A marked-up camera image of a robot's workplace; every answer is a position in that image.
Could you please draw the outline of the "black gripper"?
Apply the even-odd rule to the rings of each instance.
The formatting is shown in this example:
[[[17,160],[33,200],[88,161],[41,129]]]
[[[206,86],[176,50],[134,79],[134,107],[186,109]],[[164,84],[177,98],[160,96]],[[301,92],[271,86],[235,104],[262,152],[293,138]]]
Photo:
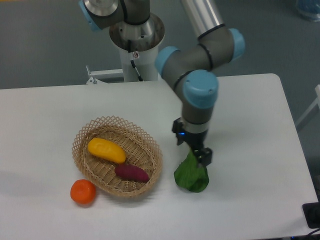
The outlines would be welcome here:
[[[180,146],[187,143],[194,151],[198,168],[207,167],[212,163],[213,151],[209,147],[204,147],[209,129],[209,123],[193,124],[184,119],[176,119],[172,124],[172,132],[176,137],[176,144]]]

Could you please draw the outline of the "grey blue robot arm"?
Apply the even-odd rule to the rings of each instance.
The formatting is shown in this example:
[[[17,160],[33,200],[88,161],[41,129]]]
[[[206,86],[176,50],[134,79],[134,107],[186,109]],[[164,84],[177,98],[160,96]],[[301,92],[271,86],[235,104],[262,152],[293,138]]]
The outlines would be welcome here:
[[[162,20],[148,0],[81,0],[79,7],[93,31],[109,30],[119,50],[125,82],[163,79],[181,100],[181,117],[172,125],[177,144],[186,143],[200,167],[213,151],[205,147],[219,83],[213,70],[241,57],[243,35],[227,28],[213,0],[184,0],[197,45],[187,51],[159,49],[165,36]]]

